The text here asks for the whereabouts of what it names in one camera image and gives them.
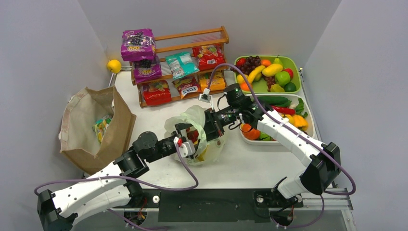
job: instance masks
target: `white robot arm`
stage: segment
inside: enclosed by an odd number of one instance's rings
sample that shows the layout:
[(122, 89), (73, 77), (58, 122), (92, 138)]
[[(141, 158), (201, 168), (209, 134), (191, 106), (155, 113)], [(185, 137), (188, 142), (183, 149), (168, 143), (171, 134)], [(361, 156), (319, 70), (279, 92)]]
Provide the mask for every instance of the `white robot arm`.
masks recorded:
[[(223, 127), (239, 119), (276, 139), (306, 166), (305, 171), (282, 179), (272, 189), (276, 200), (290, 200), (304, 192), (321, 195), (339, 175), (340, 170), (310, 144), (322, 147), (339, 163), (340, 152), (337, 145), (325, 145), (309, 137), (289, 124), (287, 119), (282, 118), (269, 105), (254, 103), (249, 96), (242, 93), (238, 84), (228, 86), (224, 93), (229, 107), (218, 112), (212, 109), (205, 111), (204, 131), (207, 141), (222, 136)], [(263, 113), (261, 106), (279, 123)], [(295, 134), (284, 128), (283, 124), (293, 129)], [(73, 225), (93, 214), (128, 205), (132, 200), (140, 201), (143, 191), (139, 183), (129, 179), (137, 178), (149, 170), (145, 161), (153, 162), (171, 155), (176, 152), (176, 146), (182, 157), (192, 157), (196, 149), (193, 143), (182, 135), (190, 127), (190, 124), (177, 124), (172, 136), (160, 141), (154, 133), (144, 132), (120, 158), (88, 178), (95, 180), (80, 182), (55, 192), (41, 192), (38, 195), (38, 214), (44, 230), (70, 230)]]

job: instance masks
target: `yellow ball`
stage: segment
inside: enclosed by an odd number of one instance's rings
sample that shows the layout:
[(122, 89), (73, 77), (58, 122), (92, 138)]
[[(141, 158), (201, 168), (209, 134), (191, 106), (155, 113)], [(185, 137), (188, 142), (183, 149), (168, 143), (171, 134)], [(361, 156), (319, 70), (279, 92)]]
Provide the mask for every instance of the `yellow ball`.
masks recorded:
[(112, 59), (111, 61), (108, 62), (106, 67), (108, 68), (109, 71), (117, 74), (122, 69), (122, 64), (118, 60)]

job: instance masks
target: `white wall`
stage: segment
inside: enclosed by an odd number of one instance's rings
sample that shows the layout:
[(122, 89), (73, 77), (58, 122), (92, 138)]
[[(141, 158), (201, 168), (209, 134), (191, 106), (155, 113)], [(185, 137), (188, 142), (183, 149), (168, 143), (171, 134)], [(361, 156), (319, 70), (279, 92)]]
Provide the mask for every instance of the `white wall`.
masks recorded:
[(65, 106), (107, 86), (107, 59), (77, 1), (2, 0), (0, 31), (1, 230), (39, 231), (33, 189), (80, 176), (59, 154)]
[(149, 27), (162, 36), (225, 26), (230, 63), (244, 54), (280, 54), (302, 67), (341, 0), (78, 1), (110, 59), (122, 61), (124, 30)]
[(406, 0), (343, 0), (305, 66), (322, 138), (357, 182), (359, 231), (407, 230), (407, 15)]

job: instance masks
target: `red snack packet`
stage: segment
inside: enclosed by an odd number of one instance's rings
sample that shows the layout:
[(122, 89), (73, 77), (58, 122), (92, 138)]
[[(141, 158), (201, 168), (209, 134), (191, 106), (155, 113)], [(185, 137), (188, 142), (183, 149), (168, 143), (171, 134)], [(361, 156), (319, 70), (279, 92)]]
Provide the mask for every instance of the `red snack packet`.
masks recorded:
[(182, 99), (188, 93), (201, 92), (200, 84), (198, 84), (197, 80), (193, 76), (176, 79), (173, 81), (173, 84), (180, 93), (180, 97)]
[(142, 90), (147, 105), (159, 105), (171, 101), (170, 88), (165, 80), (143, 83)]
[(218, 64), (225, 63), (224, 54), (220, 45), (208, 45), (194, 47), (192, 53), (197, 57), (197, 64), (200, 71), (213, 69)]

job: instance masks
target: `cucumber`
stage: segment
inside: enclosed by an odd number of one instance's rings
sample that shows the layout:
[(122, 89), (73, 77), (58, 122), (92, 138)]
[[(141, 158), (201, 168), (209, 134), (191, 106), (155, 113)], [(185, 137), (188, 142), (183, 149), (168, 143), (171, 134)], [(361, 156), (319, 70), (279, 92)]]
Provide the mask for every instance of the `cucumber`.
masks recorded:
[(289, 101), (287, 98), (282, 96), (259, 96), (258, 99), (271, 105), (281, 105)]

